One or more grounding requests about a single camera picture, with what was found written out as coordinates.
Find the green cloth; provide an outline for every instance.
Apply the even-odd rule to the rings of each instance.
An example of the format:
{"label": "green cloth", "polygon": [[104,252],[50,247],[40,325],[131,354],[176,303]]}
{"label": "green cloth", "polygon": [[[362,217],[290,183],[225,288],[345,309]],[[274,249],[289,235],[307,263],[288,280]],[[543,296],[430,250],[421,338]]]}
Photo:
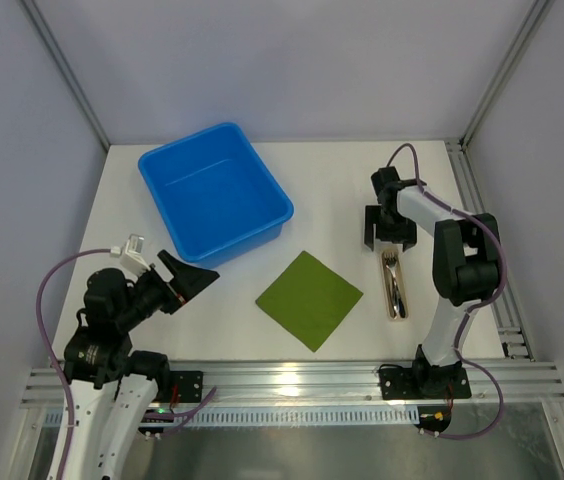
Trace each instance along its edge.
{"label": "green cloth", "polygon": [[315,352],[361,297],[360,290],[302,252],[255,303]]}

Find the white table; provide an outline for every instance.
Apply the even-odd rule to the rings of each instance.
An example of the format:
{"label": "white table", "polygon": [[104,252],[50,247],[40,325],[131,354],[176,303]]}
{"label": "white table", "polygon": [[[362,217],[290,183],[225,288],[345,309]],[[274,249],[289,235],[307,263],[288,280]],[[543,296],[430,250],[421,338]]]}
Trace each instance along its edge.
{"label": "white table", "polygon": [[[433,242],[423,230],[402,256],[409,318],[388,319],[377,253],[362,242],[364,206],[376,199],[370,176],[399,142],[259,143],[255,148],[295,206],[282,234],[218,267],[221,278],[175,315],[160,312],[132,333],[134,348],[165,353],[173,360],[380,360],[410,359],[431,324],[437,292],[431,278]],[[415,142],[421,175],[442,198],[460,206],[444,142]],[[121,245],[130,233],[145,237],[143,256],[170,275],[156,255],[176,254],[153,199],[137,169],[139,157],[155,146],[113,146],[84,234],[82,250]],[[395,165],[413,177],[407,151]],[[364,295],[315,353],[256,305],[256,298],[291,261],[307,250],[358,287]],[[86,280],[96,270],[118,266],[107,255],[80,259],[66,296],[54,349],[60,357],[76,328]],[[491,309],[478,313],[464,353],[501,358]]]}

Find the silverware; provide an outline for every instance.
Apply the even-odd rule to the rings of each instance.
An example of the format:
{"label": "silverware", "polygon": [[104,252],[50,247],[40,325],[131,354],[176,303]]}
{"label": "silverware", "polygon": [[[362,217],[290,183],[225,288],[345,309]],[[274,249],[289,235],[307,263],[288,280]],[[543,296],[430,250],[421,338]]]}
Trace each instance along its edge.
{"label": "silverware", "polygon": [[392,310],[391,316],[393,318],[406,318],[406,306],[404,296],[400,289],[399,277],[400,271],[398,270],[398,252],[397,249],[386,250],[382,254],[382,264],[384,270],[387,273],[385,275],[386,279],[386,289],[387,289],[387,300],[389,303],[389,308]]}

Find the gray wall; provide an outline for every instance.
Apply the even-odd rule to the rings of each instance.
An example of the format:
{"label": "gray wall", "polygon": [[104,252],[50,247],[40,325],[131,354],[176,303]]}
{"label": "gray wall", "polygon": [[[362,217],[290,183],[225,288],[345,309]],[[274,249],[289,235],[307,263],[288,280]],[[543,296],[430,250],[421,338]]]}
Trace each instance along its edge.
{"label": "gray wall", "polygon": [[[0,0],[0,459],[13,448],[28,372],[44,358],[37,285],[79,246],[103,157],[17,2]],[[52,331],[68,273],[47,297]]]}
{"label": "gray wall", "polygon": [[471,154],[535,345],[564,378],[564,1],[555,2]]}
{"label": "gray wall", "polygon": [[37,0],[112,143],[459,136],[531,0]]}

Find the cable connector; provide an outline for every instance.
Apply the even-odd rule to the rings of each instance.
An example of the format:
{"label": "cable connector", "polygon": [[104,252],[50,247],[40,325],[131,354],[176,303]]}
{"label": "cable connector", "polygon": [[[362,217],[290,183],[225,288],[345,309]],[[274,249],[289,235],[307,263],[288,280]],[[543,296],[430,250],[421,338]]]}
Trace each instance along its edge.
{"label": "cable connector", "polygon": [[142,251],[142,244],[144,237],[136,234],[129,235],[129,239],[122,247],[111,247],[111,257],[119,258],[120,265],[131,272],[133,275],[139,277],[147,270],[150,270],[149,264],[142,258],[140,252]]}

